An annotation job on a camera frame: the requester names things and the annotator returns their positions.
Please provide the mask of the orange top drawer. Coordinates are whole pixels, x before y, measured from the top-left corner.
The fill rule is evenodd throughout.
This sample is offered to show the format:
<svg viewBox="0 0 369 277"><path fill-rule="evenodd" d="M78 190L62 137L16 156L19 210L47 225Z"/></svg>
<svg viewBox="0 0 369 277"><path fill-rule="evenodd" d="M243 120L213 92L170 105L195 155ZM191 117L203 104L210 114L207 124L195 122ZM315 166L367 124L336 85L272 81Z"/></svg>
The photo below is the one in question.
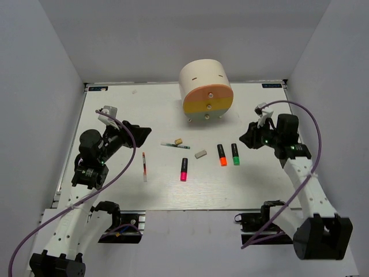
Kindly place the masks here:
<svg viewBox="0 0 369 277"><path fill-rule="evenodd" d="M213 100L228 98L233 96L231 87L223 84L204 85L192 89L183 99L183 102L199 102L203 100Z"/></svg>

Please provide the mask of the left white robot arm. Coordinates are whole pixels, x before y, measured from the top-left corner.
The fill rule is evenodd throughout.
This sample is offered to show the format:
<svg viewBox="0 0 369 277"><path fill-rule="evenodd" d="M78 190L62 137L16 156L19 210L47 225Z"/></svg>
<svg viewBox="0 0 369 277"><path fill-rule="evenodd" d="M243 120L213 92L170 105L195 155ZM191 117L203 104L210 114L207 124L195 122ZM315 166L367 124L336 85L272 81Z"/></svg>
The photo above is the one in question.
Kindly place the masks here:
<svg viewBox="0 0 369 277"><path fill-rule="evenodd" d="M35 276L84 276L83 258L89 245L98 242L105 231L121 226L119 205L96 201L106 188L106 163L121 147L141 147L152 130L113 119L105 124L104 133L89 129L80 135L67 211L42 252L31 256L29 266Z"/></svg>

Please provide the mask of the green clear pen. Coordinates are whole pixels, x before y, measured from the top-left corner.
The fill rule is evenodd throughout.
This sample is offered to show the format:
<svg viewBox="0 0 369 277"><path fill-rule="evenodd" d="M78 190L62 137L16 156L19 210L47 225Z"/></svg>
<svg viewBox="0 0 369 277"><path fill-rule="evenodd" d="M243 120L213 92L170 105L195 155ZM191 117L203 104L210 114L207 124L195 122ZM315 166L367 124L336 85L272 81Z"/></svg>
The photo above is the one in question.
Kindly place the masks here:
<svg viewBox="0 0 369 277"><path fill-rule="evenodd" d="M183 145L183 144L161 142L160 145L161 146L166 146L166 147L173 147L173 148L191 149L190 146Z"/></svg>

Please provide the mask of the orange clear pen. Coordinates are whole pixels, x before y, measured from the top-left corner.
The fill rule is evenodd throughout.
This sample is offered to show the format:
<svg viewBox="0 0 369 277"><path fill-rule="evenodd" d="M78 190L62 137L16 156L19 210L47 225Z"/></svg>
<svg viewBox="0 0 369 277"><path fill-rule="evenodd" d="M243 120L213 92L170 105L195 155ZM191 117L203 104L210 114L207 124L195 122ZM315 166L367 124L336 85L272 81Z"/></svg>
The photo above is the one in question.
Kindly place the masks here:
<svg viewBox="0 0 369 277"><path fill-rule="evenodd" d="M145 152L142 152L142 163L143 163L143 180L147 182L147 170L146 170L146 156Z"/></svg>

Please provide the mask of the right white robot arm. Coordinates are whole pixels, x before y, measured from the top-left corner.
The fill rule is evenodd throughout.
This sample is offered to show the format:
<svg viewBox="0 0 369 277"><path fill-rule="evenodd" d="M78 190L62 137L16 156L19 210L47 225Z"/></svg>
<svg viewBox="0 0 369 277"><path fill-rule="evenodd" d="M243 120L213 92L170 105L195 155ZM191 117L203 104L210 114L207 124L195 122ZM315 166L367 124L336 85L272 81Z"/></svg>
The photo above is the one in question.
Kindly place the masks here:
<svg viewBox="0 0 369 277"><path fill-rule="evenodd" d="M349 218L341 217L327 199L314 174L310 151L299 141L298 127L297 116L280 114L276 123L271 118L249 123L247 132L239 138L250 149L266 146L274 150L295 189L292 198L297 198L302 208L302 214L298 215L290 209L289 202L266 202L261 208L262 226L243 247L275 238L274 235L261 238L260 234L278 227L281 235L292 240L299 259L342 260L353 225Z"/></svg>

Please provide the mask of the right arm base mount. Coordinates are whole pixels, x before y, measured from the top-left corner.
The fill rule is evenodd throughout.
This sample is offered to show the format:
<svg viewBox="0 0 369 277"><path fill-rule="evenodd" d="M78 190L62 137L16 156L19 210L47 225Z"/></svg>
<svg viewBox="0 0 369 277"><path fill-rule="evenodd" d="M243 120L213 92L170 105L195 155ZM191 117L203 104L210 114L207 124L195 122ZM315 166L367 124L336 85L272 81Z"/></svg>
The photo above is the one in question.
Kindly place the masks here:
<svg viewBox="0 0 369 277"><path fill-rule="evenodd" d="M266 201L259 210L247 211L235 215L234 221L241 225L241 240L245 244L269 219L270 207L283 206L281 200ZM292 245L292 240L286 234L276 238L256 242L255 245Z"/></svg>

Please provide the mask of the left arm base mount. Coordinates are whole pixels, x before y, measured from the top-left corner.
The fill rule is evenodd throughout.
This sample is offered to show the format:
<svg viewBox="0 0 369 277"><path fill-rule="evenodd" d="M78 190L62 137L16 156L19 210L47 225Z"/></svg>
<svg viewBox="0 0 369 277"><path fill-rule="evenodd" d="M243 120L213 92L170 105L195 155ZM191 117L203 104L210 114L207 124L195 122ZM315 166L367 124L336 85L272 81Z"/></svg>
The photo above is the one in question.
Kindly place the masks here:
<svg viewBox="0 0 369 277"><path fill-rule="evenodd" d="M121 211L117 203L101 201L91 208L92 215L106 212L112 225L100 237L100 244L138 244L144 233L145 211Z"/></svg>

